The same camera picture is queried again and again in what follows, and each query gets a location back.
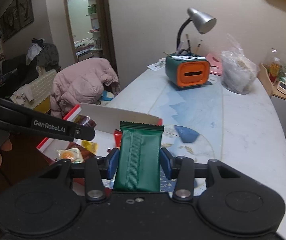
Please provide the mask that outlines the red foil snack bag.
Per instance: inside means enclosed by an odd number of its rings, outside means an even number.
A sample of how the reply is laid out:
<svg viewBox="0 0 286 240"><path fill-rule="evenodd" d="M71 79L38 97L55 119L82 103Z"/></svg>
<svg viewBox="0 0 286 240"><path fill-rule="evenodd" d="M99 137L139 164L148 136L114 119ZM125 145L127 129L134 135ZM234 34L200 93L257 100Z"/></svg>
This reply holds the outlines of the red foil snack bag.
<svg viewBox="0 0 286 240"><path fill-rule="evenodd" d="M79 124L81 126L90 127L90 128L95 128L96 126L96 122L86 115L78 115L75 118L74 123Z"/></svg>

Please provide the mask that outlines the green snack bar wrapper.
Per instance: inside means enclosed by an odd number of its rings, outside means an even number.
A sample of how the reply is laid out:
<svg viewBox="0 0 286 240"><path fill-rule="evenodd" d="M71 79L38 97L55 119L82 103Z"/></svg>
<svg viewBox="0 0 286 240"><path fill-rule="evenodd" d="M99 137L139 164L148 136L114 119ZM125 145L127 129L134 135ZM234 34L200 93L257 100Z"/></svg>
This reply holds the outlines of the green snack bar wrapper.
<svg viewBox="0 0 286 240"><path fill-rule="evenodd" d="M159 192L162 125L120 122L122 139L115 191Z"/></svg>

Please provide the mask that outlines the green orange bun packet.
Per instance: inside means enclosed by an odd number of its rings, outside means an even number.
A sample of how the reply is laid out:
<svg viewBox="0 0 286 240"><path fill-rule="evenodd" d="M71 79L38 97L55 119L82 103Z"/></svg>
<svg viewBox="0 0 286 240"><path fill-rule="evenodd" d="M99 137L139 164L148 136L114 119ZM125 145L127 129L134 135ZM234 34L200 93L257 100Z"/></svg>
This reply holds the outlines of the green orange bun packet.
<svg viewBox="0 0 286 240"><path fill-rule="evenodd" d="M80 164L84 162L81 151L78 148L69 148L67 150L57 150L57 159L69 159L72 163Z"/></svg>

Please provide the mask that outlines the yellow snack packet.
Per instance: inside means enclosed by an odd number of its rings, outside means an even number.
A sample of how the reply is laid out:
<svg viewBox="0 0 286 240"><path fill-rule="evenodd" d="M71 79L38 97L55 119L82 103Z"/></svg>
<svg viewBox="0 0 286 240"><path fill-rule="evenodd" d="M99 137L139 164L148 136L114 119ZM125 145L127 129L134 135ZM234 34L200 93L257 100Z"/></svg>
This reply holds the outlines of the yellow snack packet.
<svg viewBox="0 0 286 240"><path fill-rule="evenodd" d="M81 145L83 148L93 153L94 155L96 155L98 147L99 147L98 143L87 141L87 140L82 140Z"/></svg>

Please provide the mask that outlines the pink jacket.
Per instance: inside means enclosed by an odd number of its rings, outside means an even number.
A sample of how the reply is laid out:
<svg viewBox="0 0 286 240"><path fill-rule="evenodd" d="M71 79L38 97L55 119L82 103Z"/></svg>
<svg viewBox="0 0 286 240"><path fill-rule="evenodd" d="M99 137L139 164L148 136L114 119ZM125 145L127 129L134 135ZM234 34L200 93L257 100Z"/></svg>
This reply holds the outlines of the pink jacket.
<svg viewBox="0 0 286 240"><path fill-rule="evenodd" d="M80 103L95 104L103 91L121 92L119 78L107 59L93 57L56 74L50 94L51 115L62 119Z"/></svg>

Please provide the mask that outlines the red chip bag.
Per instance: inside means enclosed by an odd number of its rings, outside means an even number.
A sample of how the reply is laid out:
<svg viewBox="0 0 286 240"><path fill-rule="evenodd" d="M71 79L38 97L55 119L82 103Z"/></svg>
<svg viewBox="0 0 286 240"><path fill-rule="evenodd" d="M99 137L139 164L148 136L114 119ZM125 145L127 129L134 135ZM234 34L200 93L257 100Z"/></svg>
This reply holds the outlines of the red chip bag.
<svg viewBox="0 0 286 240"><path fill-rule="evenodd" d="M113 135L115 140L115 147L120 148L122 141L122 132L118 129L115 129Z"/></svg>

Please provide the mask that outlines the wooden side cabinet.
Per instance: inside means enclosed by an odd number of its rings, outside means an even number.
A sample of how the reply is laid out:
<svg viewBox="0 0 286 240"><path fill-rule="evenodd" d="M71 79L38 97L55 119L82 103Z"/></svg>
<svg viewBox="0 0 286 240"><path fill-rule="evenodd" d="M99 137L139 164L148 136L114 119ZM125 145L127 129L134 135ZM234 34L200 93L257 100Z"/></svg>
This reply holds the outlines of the wooden side cabinet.
<svg viewBox="0 0 286 240"><path fill-rule="evenodd" d="M265 65L260 64L259 67L260 71L257 78L262 83L274 105L286 138L286 94L281 93L277 89L277 84L270 81Z"/></svg>

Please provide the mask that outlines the red white cardboard box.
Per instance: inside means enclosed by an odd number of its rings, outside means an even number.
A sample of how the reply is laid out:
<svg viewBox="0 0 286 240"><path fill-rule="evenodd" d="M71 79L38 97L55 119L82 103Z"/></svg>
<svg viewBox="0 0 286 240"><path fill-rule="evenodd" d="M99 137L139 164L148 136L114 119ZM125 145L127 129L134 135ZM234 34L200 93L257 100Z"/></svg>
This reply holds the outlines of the red white cardboard box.
<svg viewBox="0 0 286 240"><path fill-rule="evenodd" d="M63 120L75 121L79 115L88 116L96 122L93 142L98 144L96 155L102 157L107 156L109 148L116 146L113 133L116 129L120 130L120 121L151 125L163 124L163 120L157 116L87 103L75 106ZM44 138L36 149L51 161L56 161L57 150L66 149L68 144L68 141Z"/></svg>

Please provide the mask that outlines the white digital timer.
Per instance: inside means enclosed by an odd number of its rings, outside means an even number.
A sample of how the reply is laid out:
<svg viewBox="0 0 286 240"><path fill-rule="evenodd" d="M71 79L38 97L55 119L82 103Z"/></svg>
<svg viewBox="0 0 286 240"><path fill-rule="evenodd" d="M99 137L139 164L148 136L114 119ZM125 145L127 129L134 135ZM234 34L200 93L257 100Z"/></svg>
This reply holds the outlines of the white digital timer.
<svg viewBox="0 0 286 240"><path fill-rule="evenodd" d="M285 82L283 82L283 81L279 81L278 82L278 85L277 85L277 90L279 91L279 92L281 92L282 94L286 94L286 83Z"/></svg>

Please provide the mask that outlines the clear plastic bag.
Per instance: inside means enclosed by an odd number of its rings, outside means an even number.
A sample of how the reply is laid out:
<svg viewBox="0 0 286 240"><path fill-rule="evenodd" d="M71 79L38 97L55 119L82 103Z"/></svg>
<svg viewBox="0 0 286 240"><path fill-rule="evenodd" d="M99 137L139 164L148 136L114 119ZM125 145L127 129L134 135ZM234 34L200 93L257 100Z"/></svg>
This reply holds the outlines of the clear plastic bag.
<svg viewBox="0 0 286 240"><path fill-rule="evenodd" d="M233 93L249 94L260 69L233 36L227 34L227 39L232 47L222 52L222 85Z"/></svg>

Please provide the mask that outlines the oil bottle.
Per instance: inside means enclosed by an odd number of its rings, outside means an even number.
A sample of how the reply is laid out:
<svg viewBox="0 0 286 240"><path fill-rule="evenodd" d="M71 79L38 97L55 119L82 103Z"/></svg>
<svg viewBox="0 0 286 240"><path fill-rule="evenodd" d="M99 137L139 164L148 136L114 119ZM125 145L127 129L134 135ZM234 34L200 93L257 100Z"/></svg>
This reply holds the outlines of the oil bottle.
<svg viewBox="0 0 286 240"><path fill-rule="evenodd" d="M274 83L276 78L278 77L280 67L280 59L277 57L273 57L269 67L269 79L272 83Z"/></svg>

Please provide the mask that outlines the green orange tissue box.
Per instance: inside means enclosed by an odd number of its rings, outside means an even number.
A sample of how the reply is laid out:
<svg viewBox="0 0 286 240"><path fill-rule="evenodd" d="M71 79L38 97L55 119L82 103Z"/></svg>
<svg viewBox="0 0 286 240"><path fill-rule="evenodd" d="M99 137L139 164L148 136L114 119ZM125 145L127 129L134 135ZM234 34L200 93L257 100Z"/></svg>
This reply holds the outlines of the green orange tissue box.
<svg viewBox="0 0 286 240"><path fill-rule="evenodd" d="M165 59L165 73L178 88L202 86L208 81L210 63L201 56L170 54Z"/></svg>

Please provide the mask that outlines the silver desk lamp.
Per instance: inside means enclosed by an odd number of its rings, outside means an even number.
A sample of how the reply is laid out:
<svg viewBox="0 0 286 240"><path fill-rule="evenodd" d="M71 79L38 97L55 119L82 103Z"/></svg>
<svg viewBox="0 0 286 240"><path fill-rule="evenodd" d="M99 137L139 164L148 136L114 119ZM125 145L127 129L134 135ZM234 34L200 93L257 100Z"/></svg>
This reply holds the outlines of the silver desk lamp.
<svg viewBox="0 0 286 240"><path fill-rule="evenodd" d="M217 23L217 19L213 16L201 12L193 7L189 7L187 9L188 18L187 20L181 25L177 33L177 40L176 40L176 50L179 51L181 36L185 27L190 24L191 22L198 30L201 35L204 35L211 31Z"/></svg>

